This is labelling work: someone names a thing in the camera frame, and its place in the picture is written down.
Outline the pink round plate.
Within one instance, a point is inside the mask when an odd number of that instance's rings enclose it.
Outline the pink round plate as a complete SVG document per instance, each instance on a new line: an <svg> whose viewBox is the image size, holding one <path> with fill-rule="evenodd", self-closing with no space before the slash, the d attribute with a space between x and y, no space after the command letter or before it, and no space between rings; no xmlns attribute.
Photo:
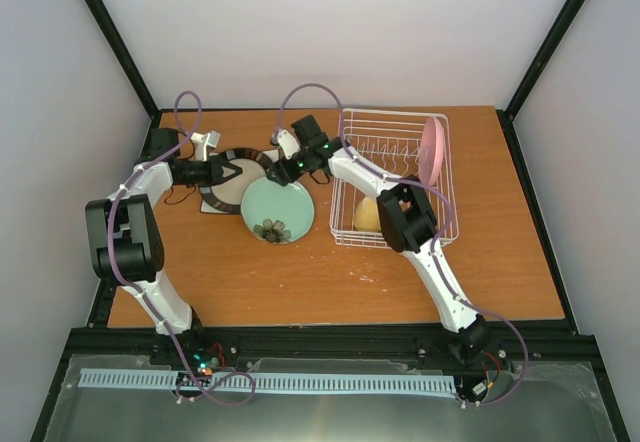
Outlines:
<svg viewBox="0 0 640 442"><path fill-rule="evenodd" d="M418 152L418 176L426 186L438 180L445 155L445 132L442 123L430 117L423 128Z"/></svg>

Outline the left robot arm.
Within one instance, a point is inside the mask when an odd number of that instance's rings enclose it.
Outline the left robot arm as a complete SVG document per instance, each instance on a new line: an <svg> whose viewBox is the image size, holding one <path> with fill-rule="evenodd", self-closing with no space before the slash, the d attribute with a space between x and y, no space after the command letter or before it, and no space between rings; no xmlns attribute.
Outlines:
<svg viewBox="0 0 640 442"><path fill-rule="evenodd" d="M96 275L132 295L156 332L175 338L174 354L193 365L206 357L208 340L195 309L178 295L164 270L154 207L176 185L219 186L242 175L243 169L221 155L181 158L180 144L190 140L177 129L154 129L131 176L110 196L87 203L85 220Z"/></svg>

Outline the white wire dish rack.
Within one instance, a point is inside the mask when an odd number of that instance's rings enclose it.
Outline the white wire dish rack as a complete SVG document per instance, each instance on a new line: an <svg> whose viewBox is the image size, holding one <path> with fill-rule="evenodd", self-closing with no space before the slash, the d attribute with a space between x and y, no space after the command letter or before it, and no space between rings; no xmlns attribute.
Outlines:
<svg viewBox="0 0 640 442"><path fill-rule="evenodd" d="M343 135L369 161L388 172L407 177L419 171L423 128L431 119L438 120L444 132L443 162L433 187L447 201L442 202L432 193L427 196L439 223L445 221L447 214L451 215L451 222L441 236L441 244L447 245L459 236L448 117L442 113L345 108ZM333 181L330 232L338 245L386 249L388 245L381 233L356 228L355 215L364 197L365 194L353 185L342 180Z"/></svg>

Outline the teal flower plate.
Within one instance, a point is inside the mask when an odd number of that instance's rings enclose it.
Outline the teal flower plate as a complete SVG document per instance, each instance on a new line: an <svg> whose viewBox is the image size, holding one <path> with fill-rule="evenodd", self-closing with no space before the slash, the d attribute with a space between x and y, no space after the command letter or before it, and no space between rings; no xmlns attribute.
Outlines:
<svg viewBox="0 0 640 442"><path fill-rule="evenodd" d="M301 184L281 186L262 177L247 187L240 213L256 238L283 245L296 242L309 232L315 207L311 195Z"/></svg>

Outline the yellow ceramic mug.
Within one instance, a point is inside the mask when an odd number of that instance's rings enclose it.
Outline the yellow ceramic mug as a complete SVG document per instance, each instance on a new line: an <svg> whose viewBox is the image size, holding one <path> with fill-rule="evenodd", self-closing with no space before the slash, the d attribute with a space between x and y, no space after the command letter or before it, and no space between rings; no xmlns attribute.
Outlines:
<svg viewBox="0 0 640 442"><path fill-rule="evenodd" d="M375 199L365 196L356 206L353 225L357 231L380 232L381 223Z"/></svg>

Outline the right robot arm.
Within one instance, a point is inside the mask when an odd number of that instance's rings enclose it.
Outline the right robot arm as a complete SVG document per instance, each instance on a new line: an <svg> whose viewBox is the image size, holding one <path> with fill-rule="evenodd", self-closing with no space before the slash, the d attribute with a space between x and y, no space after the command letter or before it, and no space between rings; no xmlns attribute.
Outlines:
<svg viewBox="0 0 640 442"><path fill-rule="evenodd" d="M281 157L267 171L270 181L286 186L321 171L374 199L386 244L416 270L449 332L446 350L459 364L470 364L490 335L485 317L468 300L443 252L445 225L437 220L427 194L444 204L446 197L416 176L402 178L379 167L343 137L329 138L311 115L294 122L291 131L276 128L271 144Z"/></svg>

